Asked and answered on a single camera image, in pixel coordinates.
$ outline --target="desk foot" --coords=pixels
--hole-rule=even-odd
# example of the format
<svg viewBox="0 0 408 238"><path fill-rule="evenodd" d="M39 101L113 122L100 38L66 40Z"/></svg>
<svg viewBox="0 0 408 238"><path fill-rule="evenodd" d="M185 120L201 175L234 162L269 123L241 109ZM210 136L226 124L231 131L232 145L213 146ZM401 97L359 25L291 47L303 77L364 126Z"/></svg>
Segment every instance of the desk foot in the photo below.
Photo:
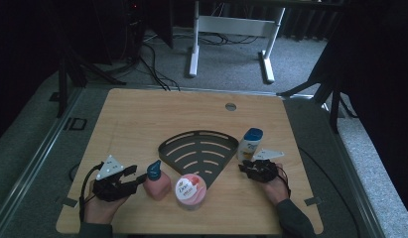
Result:
<svg viewBox="0 0 408 238"><path fill-rule="evenodd" d="M265 51L262 51L261 56L262 56L262 64L265 70L266 81L269 83L272 83L275 81L275 78L274 78L274 72L272 70L271 59L265 58Z"/></svg>
<svg viewBox="0 0 408 238"><path fill-rule="evenodd" d="M194 50L192 50L191 69L189 71L189 75L191 77L196 77L198 74L198 57L199 56L200 56L200 46L195 46Z"/></svg>

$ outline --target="sleeve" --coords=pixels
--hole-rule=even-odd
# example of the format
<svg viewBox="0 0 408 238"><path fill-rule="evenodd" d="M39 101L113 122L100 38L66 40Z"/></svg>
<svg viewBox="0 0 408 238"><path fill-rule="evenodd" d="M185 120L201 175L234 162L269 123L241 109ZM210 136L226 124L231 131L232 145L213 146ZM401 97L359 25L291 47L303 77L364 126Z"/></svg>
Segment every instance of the sleeve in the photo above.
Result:
<svg viewBox="0 0 408 238"><path fill-rule="evenodd" d="M276 207L284 238L316 237L311 221L293 201L283 200Z"/></svg>
<svg viewBox="0 0 408 238"><path fill-rule="evenodd" d="M111 225L80 223L79 238L112 238L113 227Z"/></svg>

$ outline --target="black fan-shaped trivet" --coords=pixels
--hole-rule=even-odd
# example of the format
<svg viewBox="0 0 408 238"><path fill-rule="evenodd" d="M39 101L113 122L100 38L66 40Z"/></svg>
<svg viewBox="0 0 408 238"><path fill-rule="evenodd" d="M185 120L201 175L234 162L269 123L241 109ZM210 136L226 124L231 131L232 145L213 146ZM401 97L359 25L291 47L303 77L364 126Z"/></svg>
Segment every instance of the black fan-shaped trivet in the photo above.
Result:
<svg viewBox="0 0 408 238"><path fill-rule="evenodd" d="M160 158L179 174L197 174L207 187L234 156L238 141L214 131L190 131L174 136L158 148Z"/></svg>

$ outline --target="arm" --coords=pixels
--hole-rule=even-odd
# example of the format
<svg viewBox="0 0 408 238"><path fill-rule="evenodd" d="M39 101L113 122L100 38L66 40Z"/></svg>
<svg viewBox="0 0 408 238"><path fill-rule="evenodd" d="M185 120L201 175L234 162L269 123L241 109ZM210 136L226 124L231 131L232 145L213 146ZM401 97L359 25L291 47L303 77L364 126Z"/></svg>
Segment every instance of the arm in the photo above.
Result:
<svg viewBox="0 0 408 238"><path fill-rule="evenodd" d="M271 181L261 183L268 199L277 208L280 225L284 230L283 237L307 238L316 237L313 225L309 218L290 200L288 188L285 185L287 177L282 165L277 164L278 176Z"/></svg>
<svg viewBox="0 0 408 238"><path fill-rule="evenodd" d="M98 199L92 192L93 181L89 184L89 196L85 199L83 222L80 223L79 238L113 237L111 221L117 209L129 198L124 197L115 201Z"/></svg>

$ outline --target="white metal frame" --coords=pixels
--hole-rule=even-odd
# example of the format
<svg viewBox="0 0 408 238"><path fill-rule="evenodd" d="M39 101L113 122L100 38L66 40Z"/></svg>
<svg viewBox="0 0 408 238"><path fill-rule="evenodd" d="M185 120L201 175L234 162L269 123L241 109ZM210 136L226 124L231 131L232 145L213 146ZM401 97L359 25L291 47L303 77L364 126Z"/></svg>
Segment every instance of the white metal frame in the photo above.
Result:
<svg viewBox="0 0 408 238"><path fill-rule="evenodd" d="M195 2L195 22L194 22L194 46L192 49L190 76L198 75L198 58L200 55L200 46L198 45L200 32L211 32L231 35L242 35L252 37L269 38L266 51L262 51L262 60L266 73L266 79L274 82L274 73L272 70L270 56L281 26L281 20L285 8L281 8L281 13L274 21L260 21L238 18L225 18L213 16L200 16L200 2Z"/></svg>

